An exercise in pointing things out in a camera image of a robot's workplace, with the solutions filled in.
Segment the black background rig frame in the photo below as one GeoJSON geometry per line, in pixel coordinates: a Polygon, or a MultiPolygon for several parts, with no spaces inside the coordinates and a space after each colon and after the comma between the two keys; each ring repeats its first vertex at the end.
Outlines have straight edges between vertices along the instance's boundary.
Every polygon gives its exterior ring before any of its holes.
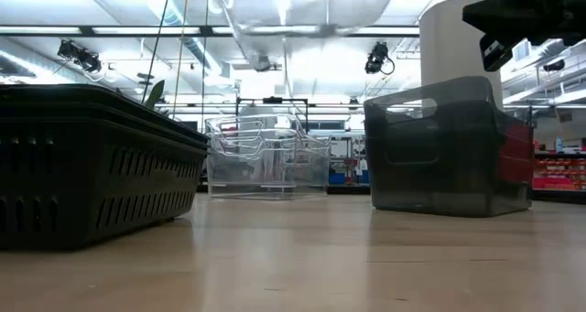
{"type": "Polygon", "coordinates": [[[235,115],[246,120],[275,121],[278,117],[289,115],[307,120],[309,101],[275,96],[256,99],[237,97],[235,115]]]}

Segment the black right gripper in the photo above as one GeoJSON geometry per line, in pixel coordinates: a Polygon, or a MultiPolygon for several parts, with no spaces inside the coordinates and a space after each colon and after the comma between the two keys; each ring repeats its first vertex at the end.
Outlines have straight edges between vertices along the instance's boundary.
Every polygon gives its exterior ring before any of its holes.
{"type": "Polygon", "coordinates": [[[586,0],[535,0],[537,27],[531,33],[531,0],[481,0],[462,9],[462,20],[495,37],[526,38],[532,45],[586,39],[586,0]]]}

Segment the shelf with red bins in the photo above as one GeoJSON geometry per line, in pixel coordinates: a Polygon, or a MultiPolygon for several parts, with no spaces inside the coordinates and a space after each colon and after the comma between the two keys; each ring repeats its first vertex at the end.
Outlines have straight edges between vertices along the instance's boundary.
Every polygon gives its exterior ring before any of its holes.
{"type": "Polygon", "coordinates": [[[536,154],[532,199],[586,205],[586,154],[536,154]]]}

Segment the black slotted plastic basket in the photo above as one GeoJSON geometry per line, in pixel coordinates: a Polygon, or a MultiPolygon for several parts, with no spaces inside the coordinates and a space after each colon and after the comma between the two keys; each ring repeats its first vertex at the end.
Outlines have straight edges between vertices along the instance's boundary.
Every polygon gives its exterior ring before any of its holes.
{"type": "Polygon", "coordinates": [[[16,121],[39,122],[94,122],[119,126],[126,131],[137,130],[155,138],[207,151],[208,137],[199,134],[184,124],[172,121],[136,103],[126,103],[122,108],[88,103],[12,103],[0,104],[0,123],[16,121]]]}
{"type": "Polygon", "coordinates": [[[0,250],[79,249],[178,217],[206,152],[179,124],[0,124],[0,250]]]}
{"type": "Polygon", "coordinates": [[[176,134],[184,134],[206,145],[209,138],[183,123],[170,120],[152,108],[124,97],[104,87],[89,84],[18,84],[0,86],[0,115],[7,115],[5,108],[40,106],[54,109],[58,104],[74,108],[96,106],[105,111],[121,112],[122,116],[135,117],[148,124],[158,125],[176,134]]]}

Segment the black aluminium rig frame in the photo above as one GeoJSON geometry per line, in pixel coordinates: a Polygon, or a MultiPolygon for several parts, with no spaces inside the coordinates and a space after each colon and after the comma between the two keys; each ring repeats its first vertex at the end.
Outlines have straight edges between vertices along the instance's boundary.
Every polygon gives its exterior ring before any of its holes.
{"type": "MultiPolygon", "coordinates": [[[[0,25],[0,37],[94,37],[107,38],[228,38],[238,34],[228,26],[24,26],[0,25]]],[[[418,38],[417,26],[268,26],[246,28],[245,36],[325,38],[349,36],[364,38],[418,38]]]]}

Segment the clear plastic bin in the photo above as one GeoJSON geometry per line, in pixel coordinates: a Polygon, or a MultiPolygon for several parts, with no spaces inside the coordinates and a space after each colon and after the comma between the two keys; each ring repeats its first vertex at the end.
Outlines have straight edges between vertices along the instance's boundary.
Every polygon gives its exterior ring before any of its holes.
{"type": "Polygon", "coordinates": [[[259,122],[212,133],[207,179],[215,187],[328,185],[330,145],[296,129],[259,122]]]}
{"type": "Polygon", "coordinates": [[[328,140],[310,136],[293,114],[268,113],[206,121],[208,174],[276,180],[290,169],[315,167],[329,158],[328,140]]]}
{"type": "MultiPolygon", "coordinates": [[[[331,165],[331,139],[328,137],[317,137],[328,140],[330,145],[330,165],[331,165]]],[[[259,186],[212,186],[207,179],[208,193],[213,198],[221,199],[264,199],[264,200],[293,200],[306,199],[316,196],[323,196],[327,193],[328,185],[325,187],[296,187],[296,188],[275,188],[259,186]]]]}

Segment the white shade wooden base lamp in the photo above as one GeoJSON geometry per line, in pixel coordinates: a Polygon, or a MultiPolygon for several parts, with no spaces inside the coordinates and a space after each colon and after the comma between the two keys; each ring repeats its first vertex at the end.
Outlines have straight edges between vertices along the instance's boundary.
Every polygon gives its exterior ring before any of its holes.
{"type": "Polygon", "coordinates": [[[503,109],[501,75],[483,68],[483,33],[462,20],[465,6],[483,0],[445,0],[419,21],[420,75],[423,86],[461,76],[484,76],[492,84],[496,106],[503,109]]]}

